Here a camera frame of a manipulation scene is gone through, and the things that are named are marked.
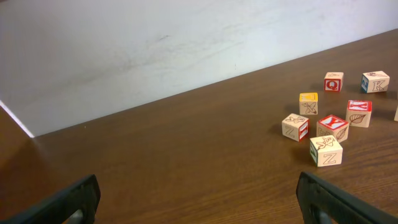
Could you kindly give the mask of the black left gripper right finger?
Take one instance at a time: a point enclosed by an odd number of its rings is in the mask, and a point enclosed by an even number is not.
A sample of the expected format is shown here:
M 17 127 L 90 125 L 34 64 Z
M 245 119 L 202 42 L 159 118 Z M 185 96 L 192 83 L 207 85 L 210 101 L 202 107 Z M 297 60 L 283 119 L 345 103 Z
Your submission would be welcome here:
M 305 224 L 396 224 L 394 217 L 309 172 L 300 174 L 297 200 Z

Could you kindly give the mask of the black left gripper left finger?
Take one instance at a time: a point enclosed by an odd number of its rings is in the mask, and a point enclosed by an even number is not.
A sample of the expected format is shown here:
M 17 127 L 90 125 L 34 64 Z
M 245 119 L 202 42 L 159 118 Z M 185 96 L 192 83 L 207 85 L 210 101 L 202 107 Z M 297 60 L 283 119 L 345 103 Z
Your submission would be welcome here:
M 100 198 L 96 176 L 87 175 L 1 224 L 94 223 Z

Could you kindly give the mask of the wooden block red top leaf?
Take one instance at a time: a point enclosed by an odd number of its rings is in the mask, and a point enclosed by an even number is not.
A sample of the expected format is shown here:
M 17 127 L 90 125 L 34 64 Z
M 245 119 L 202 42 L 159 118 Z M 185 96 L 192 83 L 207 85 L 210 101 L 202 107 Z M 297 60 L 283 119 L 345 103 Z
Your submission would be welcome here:
M 346 120 L 350 126 L 368 128 L 373 105 L 371 101 L 349 100 L 346 110 Z

